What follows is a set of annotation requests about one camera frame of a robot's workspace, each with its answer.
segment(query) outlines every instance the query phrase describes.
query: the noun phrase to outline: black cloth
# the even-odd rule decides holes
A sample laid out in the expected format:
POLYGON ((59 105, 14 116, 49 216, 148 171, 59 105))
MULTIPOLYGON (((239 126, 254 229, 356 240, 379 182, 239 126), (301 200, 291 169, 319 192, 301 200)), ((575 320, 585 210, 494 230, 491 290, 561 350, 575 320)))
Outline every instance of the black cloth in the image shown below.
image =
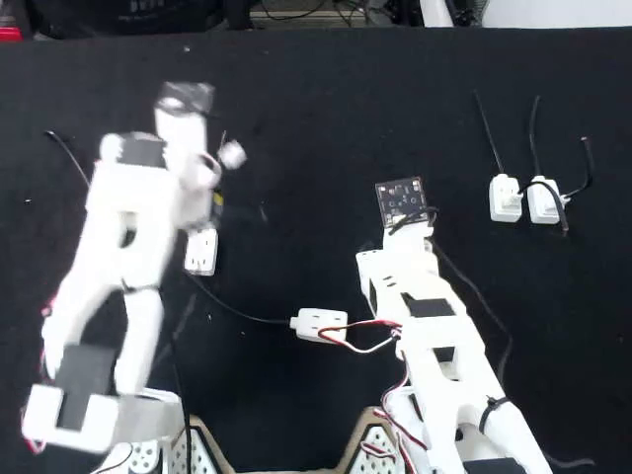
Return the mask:
MULTIPOLYGON (((250 156, 224 181, 213 291, 258 317, 289 318, 300 307, 369 317, 355 252, 381 245, 373 184, 420 175, 440 208, 437 242, 513 333, 507 393, 541 446, 591 456, 594 472, 623 472, 632 420, 631 41, 630 30, 351 30, 0 45, 4 470, 86 472, 96 461, 55 448, 32 458, 20 439, 19 409, 38 378, 40 308, 68 271, 86 193, 42 132, 72 137, 91 171, 102 135, 152 131, 163 81, 187 80, 216 87, 210 149, 227 129, 250 156), (582 180, 580 137, 591 137, 595 184, 569 204, 567 238, 530 224, 526 202, 518 224, 490 221, 497 169, 473 88, 522 183, 532 173, 525 125, 535 94, 542 168, 563 191, 582 180)), ((165 328, 196 291, 179 271, 182 250, 163 285, 165 328)), ((443 271, 496 364, 505 337, 443 271)), ((111 298, 87 341, 119 343, 120 305, 111 298)), ((350 338, 370 342, 364 332, 350 338)), ((179 344, 188 405, 238 471, 334 465, 362 407, 402 372, 392 349, 355 355, 298 341, 201 295, 179 344)), ((169 363, 152 386, 174 389, 169 363)))

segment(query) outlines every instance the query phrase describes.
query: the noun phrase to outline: white connector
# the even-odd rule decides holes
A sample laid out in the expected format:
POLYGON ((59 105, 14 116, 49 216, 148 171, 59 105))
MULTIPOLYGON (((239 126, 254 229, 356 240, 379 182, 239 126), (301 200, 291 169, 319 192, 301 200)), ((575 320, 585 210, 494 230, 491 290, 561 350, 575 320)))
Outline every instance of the white connector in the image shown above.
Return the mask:
MULTIPOLYGON (((555 180, 547 180, 541 175, 534 176, 531 182, 546 183, 560 197, 562 205, 566 205, 569 199, 560 196, 560 190, 555 180)), ((557 224, 560 214, 555 206, 555 199, 544 186, 531 186, 526 190, 526 199, 529 203, 529 214, 534 224, 557 224)))
POLYGON ((189 231, 185 270, 193 275, 211 277, 217 258, 217 229, 206 227, 189 231))
POLYGON ((517 222, 522 216, 522 195, 516 178, 505 173, 490 183, 490 216, 497 222, 517 222))
MULTIPOLYGON (((347 326, 348 315, 345 311, 334 311, 332 309, 301 308, 298 315, 290 318, 289 327, 296 331, 299 339, 313 341, 315 343, 332 344, 318 337, 318 332, 323 328, 347 326)), ((341 329, 336 332, 336 339, 344 341, 347 337, 347 330, 341 329)))

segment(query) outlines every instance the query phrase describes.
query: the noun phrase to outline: wire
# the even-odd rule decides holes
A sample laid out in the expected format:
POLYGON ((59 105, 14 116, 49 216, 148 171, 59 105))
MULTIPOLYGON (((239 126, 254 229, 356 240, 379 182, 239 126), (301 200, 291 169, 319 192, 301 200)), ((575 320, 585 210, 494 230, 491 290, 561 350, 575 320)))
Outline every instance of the wire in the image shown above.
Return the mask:
POLYGON ((593 184, 594 159, 593 149, 591 148, 591 140, 587 136, 583 136, 582 144, 584 145, 584 156, 586 158, 586 174, 584 176, 584 182, 576 190, 566 193, 564 195, 564 198, 566 199, 570 199, 573 196, 578 195, 582 191, 587 190, 593 184))
POLYGON ((195 276, 191 275, 188 272, 185 272, 185 275, 193 283, 196 284, 196 286, 201 290, 202 293, 204 293, 206 296, 208 296, 210 299, 212 299, 216 304, 221 306, 223 309, 225 309, 226 311, 228 311, 230 313, 233 313, 236 316, 242 317, 244 319, 249 319, 250 321, 255 321, 257 323, 277 324, 277 325, 283 325, 283 326, 289 325, 289 321, 286 320, 286 319, 263 319, 263 318, 257 318, 255 316, 251 316, 250 314, 244 313, 243 311, 239 311, 238 309, 233 308, 228 303, 225 303, 221 299, 219 299, 219 297, 216 296, 215 294, 213 294, 206 286, 204 286, 204 284, 198 278, 196 278, 195 276))
POLYGON ((402 459, 404 459, 404 463, 406 464, 406 467, 408 467, 408 470, 411 472, 411 474, 417 474, 415 464, 413 463, 410 454, 406 451, 406 448, 402 445, 402 439, 399 436, 399 433, 397 433, 397 449, 402 455, 402 459))
POLYGON ((388 346, 392 342, 396 341, 399 338, 398 329, 401 327, 402 327, 401 324, 396 323, 394 321, 387 321, 385 319, 367 319, 366 321, 357 321, 355 323, 351 323, 346 326, 331 326, 328 328, 322 328, 321 330, 318 331, 318 337, 321 339, 324 339, 325 341, 329 341, 330 343, 334 343, 337 346, 343 346, 347 349, 350 349, 357 354, 371 354, 371 353, 374 353, 375 351, 382 349, 385 346, 388 346), (341 331, 343 329, 353 328, 355 326, 386 326, 392 329, 391 336, 385 341, 382 341, 381 343, 376 344, 372 348, 359 349, 353 344, 348 343, 345 340, 336 339, 336 338, 332 338, 331 336, 325 335, 325 333, 330 333, 332 331, 341 331))
POLYGON ((589 457, 576 459, 574 461, 560 461, 544 451, 542 451, 542 453, 544 454, 544 458, 549 461, 550 464, 553 464, 559 469, 575 469, 583 466, 596 466, 596 462, 589 457))
POLYGON ((74 155, 74 153, 70 150, 70 147, 68 146, 68 144, 64 141, 63 138, 61 138, 56 132, 54 132, 53 130, 46 130, 44 133, 44 135, 46 135, 48 138, 50 138, 51 140, 53 140, 55 143, 57 143, 59 146, 61 146, 61 148, 63 149, 63 151, 66 152, 66 155, 68 155, 70 157, 70 159, 72 160, 72 162, 75 165, 75 168, 77 168, 77 171, 79 172, 79 174, 81 175, 81 177, 83 178, 84 183, 86 184, 87 188, 90 188, 90 181, 88 180, 88 177, 86 176, 86 174, 83 171, 83 168, 81 168, 81 165, 79 164, 79 161, 77 160, 77 157, 74 155))
MULTIPOLYGON (((180 317, 178 318, 178 325, 176 326, 176 329, 173 332, 173 339, 178 341, 178 338, 180 337, 180 335, 182 334, 182 332, 185 329, 185 326, 187 325, 187 322, 189 321, 189 317, 194 313, 194 310, 196 309, 196 299, 197 299, 197 294, 193 293, 190 297, 189 297, 189 301, 187 302, 187 306, 185 306, 185 309, 183 310, 182 314, 180 315, 180 317)), ((157 367, 158 365, 160 365, 160 363, 164 360, 164 358, 169 354, 170 352, 170 344, 165 345, 157 354, 157 356, 154 358, 154 361, 152 363, 152 368, 157 367)))
POLYGON ((393 460, 393 462, 396 462, 395 454, 387 451, 386 449, 382 449, 381 447, 371 444, 370 442, 360 441, 359 448, 369 456, 376 457, 377 459, 390 458, 393 460))
POLYGON ((176 339, 174 335, 171 335, 170 340, 171 347, 171 356, 174 366, 174 375, 176 376, 176 389, 180 395, 180 402, 182 404, 182 413, 185 417, 185 438, 187 440, 187 474, 191 474, 191 450, 192 450, 192 441, 191 441, 191 420, 189 418, 189 410, 187 409, 187 405, 185 403, 185 392, 184 392, 184 384, 182 381, 182 376, 180 374, 179 363, 178 363, 178 353, 176 351, 176 339))
POLYGON ((345 22, 345 24, 351 28, 352 27, 352 22, 350 18, 347 18, 345 15, 343 15, 343 12, 341 12, 340 7, 339 7, 339 3, 342 0, 334 0, 332 3, 334 4, 334 10, 336 10, 336 13, 338 13, 338 16, 343 20, 343 22, 345 22))
POLYGON ((402 219, 398 220, 397 223, 395 223, 395 225, 391 227, 391 230, 388 232, 388 235, 393 235, 395 232, 397 232, 399 229, 404 227, 406 224, 409 224, 413 219, 416 219, 421 214, 427 214, 428 212, 431 212, 433 214, 432 217, 429 216, 428 218, 428 225, 430 227, 433 227, 433 225, 435 225, 436 219, 438 218, 438 207, 427 205, 427 206, 422 207, 420 210, 407 214, 402 219))
POLYGON ((421 449, 427 451, 428 447, 426 446, 426 444, 423 441, 421 441, 420 439, 417 439, 415 436, 410 434, 410 432, 408 430, 406 430, 402 425, 400 425, 393 418, 393 416, 388 412, 388 410, 386 409, 386 404, 388 403, 388 398, 391 396, 391 394, 395 390, 402 388, 404 385, 406 385, 406 382, 408 382, 408 377, 409 377, 408 363, 406 363, 406 357, 405 357, 404 354, 402 354, 402 358, 404 359, 404 366, 406 367, 406 372, 404 373, 404 378, 402 378, 402 380, 399 383, 396 383, 392 387, 388 388, 382 394, 382 397, 381 397, 381 400, 380 400, 380 406, 382 408, 382 412, 384 413, 384 417, 386 418, 386 420, 388 420, 391 424, 393 424, 395 427, 397 427, 397 429, 400 432, 402 432, 411 442, 416 444, 421 449))
POLYGON ((131 443, 129 443, 129 453, 127 454, 127 457, 123 461, 121 461, 118 464, 115 464, 114 466, 106 467, 105 469, 102 468, 96 471, 92 471, 90 474, 102 474, 104 472, 112 471, 113 469, 121 467, 127 462, 127 460, 131 457, 133 453, 134 453, 134 447, 131 445, 131 443))
POLYGON ((501 161, 501 156, 498 153, 498 149, 496 148, 496 143, 494 143, 494 138, 492 137, 492 130, 490 129, 490 124, 487 121, 487 115, 485 114, 485 109, 483 108, 483 103, 481 102, 481 98, 478 95, 478 91, 475 89, 472 91, 474 95, 474 100, 476 101, 476 105, 478 106, 478 112, 481 115, 481 120, 483 121, 483 127, 485 128, 485 135, 487 136, 487 141, 492 148, 492 153, 494 153, 494 159, 496 160, 496 164, 498 165, 499 173, 505 172, 505 167, 503 166, 503 162, 501 161))
POLYGON ((305 18, 309 15, 311 15, 312 13, 316 13, 318 10, 320 10, 321 8, 323 8, 323 5, 325 5, 325 2, 327 0, 321 0, 320 2, 318 2, 318 4, 312 8, 311 10, 305 12, 305 13, 301 13, 300 15, 291 15, 291 16, 287 16, 287 17, 276 17, 274 15, 272 15, 270 13, 270 10, 268 10, 268 7, 266 6, 266 3, 264 2, 264 0, 261 0, 261 8, 264 10, 264 13, 266 14, 266 16, 268 18, 270 18, 271 20, 275 20, 278 22, 285 22, 288 20, 297 20, 299 18, 305 18))
POLYGON ((465 284, 467 284, 470 287, 470 289, 476 295, 476 297, 478 298, 479 302, 481 303, 481 306, 483 306, 483 309, 485 309, 485 312, 488 314, 490 319, 492 319, 492 321, 494 321, 494 323, 499 327, 499 329, 507 337, 507 345, 505 347, 505 350, 503 351, 503 354, 501 355, 501 359, 500 359, 500 361, 498 363, 498 367, 496 368, 496 378, 498 378, 498 381, 501 384, 501 386, 503 388, 505 388, 505 369, 507 367, 507 362, 508 362, 508 360, 510 358, 510 354, 512 353, 512 349, 514 348, 514 337, 512 336, 512 333, 510 333, 510 331, 507 328, 507 326, 505 326, 505 323, 503 323, 501 318, 498 317, 496 312, 489 305, 489 303, 485 299, 485 296, 483 296, 483 293, 478 288, 478 286, 476 286, 474 281, 472 281, 464 272, 462 272, 454 264, 454 262, 445 254, 445 252, 442 250, 442 248, 436 243, 435 239, 429 239, 429 240, 433 244, 434 251, 439 256, 439 258, 442 259, 443 262, 446 265, 449 266, 449 268, 452 270, 452 272, 461 281, 463 281, 465 284))
POLYGON ((566 237, 566 234, 568 234, 569 232, 569 221, 566 218, 566 212, 564 211, 564 204, 562 203, 562 199, 560 198, 560 196, 557 194, 557 192, 553 188, 551 188, 550 185, 548 185, 547 183, 544 183, 543 181, 532 181, 528 185, 524 185, 522 188, 520 188, 517 193, 521 195, 522 193, 524 193, 524 191, 526 191, 527 189, 535 185, 543 186, 551 194, 551 197, 553 198, 553 202, 555 202, 555 208, 557 209, 557 213, 560 216, 560 224, 562 225, 562 234, 566 237))
POLYGON ((537 156, 537 150, 535 149, 535 123, 537 120, 537 111, 539 105, 540 96, 535 96, 535 99, 533 99, 533 106, 531 107, 531 116, 529 118, 529 145, 531 147, 531 157, 533 159, 533 174, 535 176, 542 175, 540 159, 537 156))

